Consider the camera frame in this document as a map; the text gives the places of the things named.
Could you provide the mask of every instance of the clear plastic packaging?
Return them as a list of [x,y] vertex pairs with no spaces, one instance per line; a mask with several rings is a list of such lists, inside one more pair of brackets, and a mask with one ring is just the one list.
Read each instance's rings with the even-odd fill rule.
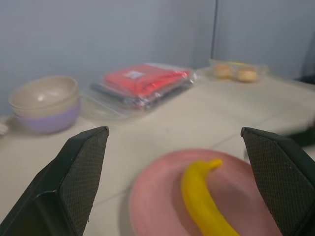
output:
[[266,65],[250,65],[241,62],[209,60],[211,74],[218,79],[239,82],[257,82],[269,72]]
[[104,75],[83,97],[90,106],[97,104],[98,113],[106,110],[106,118],[125,119],[158,107],[191,88],[195,79],[187,68],[146,63]]

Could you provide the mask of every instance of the toy banana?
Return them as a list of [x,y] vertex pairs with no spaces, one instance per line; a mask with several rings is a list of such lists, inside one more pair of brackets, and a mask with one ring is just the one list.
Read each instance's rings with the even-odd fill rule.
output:
[[219,212],[212,199],[206,177],[209,171],[222,165],[220,159],[196,161],[182,176],[182,195],[186,208],[204,236],[240,236]]

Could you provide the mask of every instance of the stacked bowls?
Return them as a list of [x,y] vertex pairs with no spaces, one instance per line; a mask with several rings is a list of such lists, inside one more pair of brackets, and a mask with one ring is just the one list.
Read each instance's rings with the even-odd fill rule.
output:
[[80,114],[77,82],[69,76],[50,76],[18,88],[9,99],[17,119],[39,133],[70,127]]

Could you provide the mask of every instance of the bun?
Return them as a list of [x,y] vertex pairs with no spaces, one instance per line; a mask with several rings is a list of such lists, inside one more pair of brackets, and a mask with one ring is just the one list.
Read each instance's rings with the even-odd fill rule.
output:
[[237,72],[237,79],[242,82],[254,82],[257,80],[257,72],[255,69],[246,68],[240,69]]
[[213,68],[214,76],[222,79],[231,79],[233,77],[233,68],[227,64],[216,64]]

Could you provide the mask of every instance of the bowl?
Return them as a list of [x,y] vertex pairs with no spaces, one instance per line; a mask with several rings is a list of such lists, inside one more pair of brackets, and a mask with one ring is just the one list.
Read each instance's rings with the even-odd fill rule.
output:
[[17,109],[39,109],[62,103],[74,94],[78,94],[78,84],[72,77],[50,76],[21,86],[9,103]]
[[77,94],[74,94],[67,100],[62,103],[55,104],[52,106],[48,106],[45,108],[37,108],[37,109],[18,109],[15,107],[11,107],[13,112],[24,118],[43,118],[48,116],[53,116],[55,114],[64,112],[74,107],[80,101],[80,97]]
[[181,194],[181,177],[196,160],[221,159],[207,185],[227,222],[241,236],[281,236],[251,166],[231,155],[207,149],[173,152],[156,160],[136,180],[130,196],[130,221],[136,236],[202,236]]
[[28,129],[38,133],[56,133],[72,126],[80,114],[80,102],[67,111],[43,118],[16,118]]

